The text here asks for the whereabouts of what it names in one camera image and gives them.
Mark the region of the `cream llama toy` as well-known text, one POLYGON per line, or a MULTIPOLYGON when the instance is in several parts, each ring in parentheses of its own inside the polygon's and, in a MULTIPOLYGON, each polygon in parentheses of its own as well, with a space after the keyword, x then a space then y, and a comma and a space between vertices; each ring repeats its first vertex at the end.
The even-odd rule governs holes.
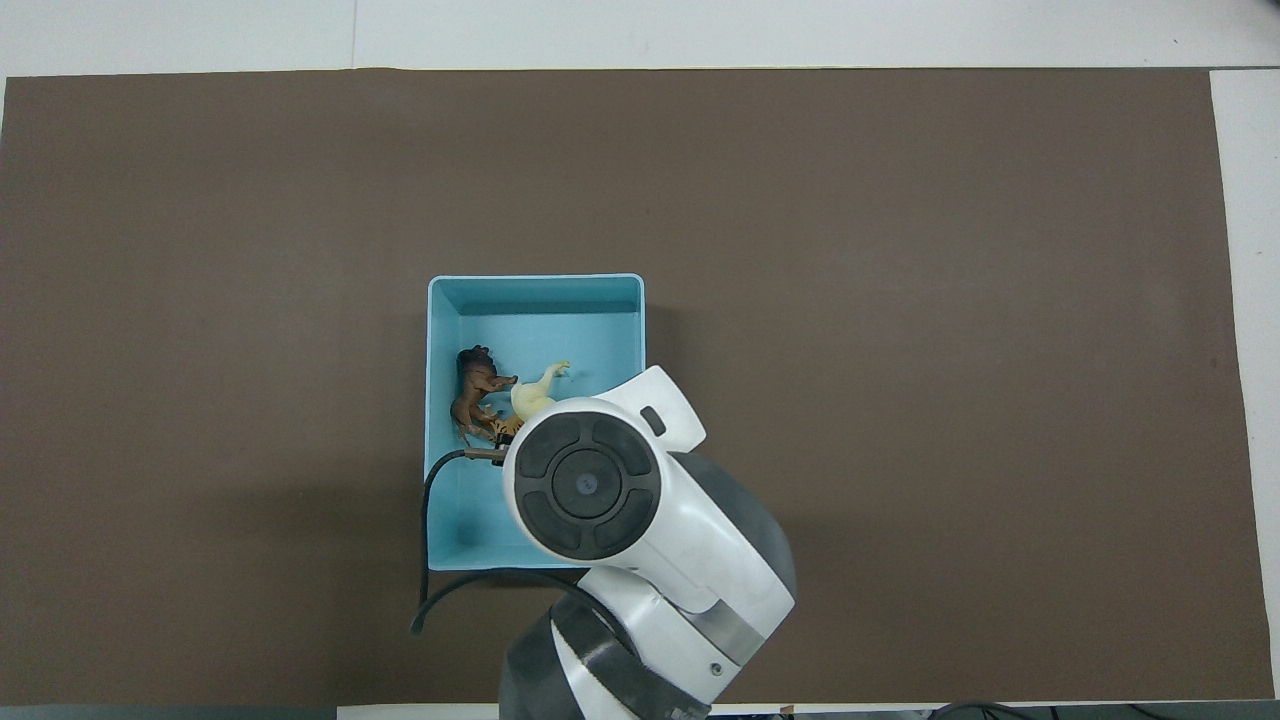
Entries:
POLYGON ((538 380, 516 384, 509 392, 515 416, 525 423, 538 413, 557 404, 558 400, 552 396, 554 380, 563 377, 570 368, 571 361, 567 360, 553 363, 545 368, 538 380))

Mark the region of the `brown lion toy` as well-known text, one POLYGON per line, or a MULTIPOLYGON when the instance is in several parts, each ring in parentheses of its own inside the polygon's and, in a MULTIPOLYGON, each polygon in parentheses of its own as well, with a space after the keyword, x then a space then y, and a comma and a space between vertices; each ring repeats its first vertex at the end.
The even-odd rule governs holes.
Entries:
POLYGON ((518 375, 499 375, 490 348, 483 345, 461 350, 457 364, 460 392, 451 404, 456 432, 465 447, 471 446, 470 438, 474 436, 495 441, 499 415, 484 400, 489 395, 511 389, 518 383, 518 375))

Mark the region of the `light blue storage box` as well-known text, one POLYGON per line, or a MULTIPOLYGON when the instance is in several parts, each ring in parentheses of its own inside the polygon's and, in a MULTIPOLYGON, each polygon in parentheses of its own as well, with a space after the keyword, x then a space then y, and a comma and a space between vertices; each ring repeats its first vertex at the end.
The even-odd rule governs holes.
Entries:
MULTIPOLYGON (((458 356, 489 348, 499 375, 539 380, 553 398, 599 395, 645 366, 645 291, 628 273, 598 275, 439 275, 426 290, 424 464, 461 450, 451 405, 462 388, 458 356)), ((434 571, 558 569, 506 507, 500 469, 456 459, 439 470, 422 523, 434 571)))

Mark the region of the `brown table mat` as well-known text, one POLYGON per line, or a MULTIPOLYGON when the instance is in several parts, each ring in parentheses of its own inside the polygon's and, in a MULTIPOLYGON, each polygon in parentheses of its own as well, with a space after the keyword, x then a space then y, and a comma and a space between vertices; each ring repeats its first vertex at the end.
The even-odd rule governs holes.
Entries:
POLYGON ((736 702, 1274 689, 1210 79, 10 79, 0 705, 492 702, 410 634, 429 281, 630 272, 797 605, 736 702))

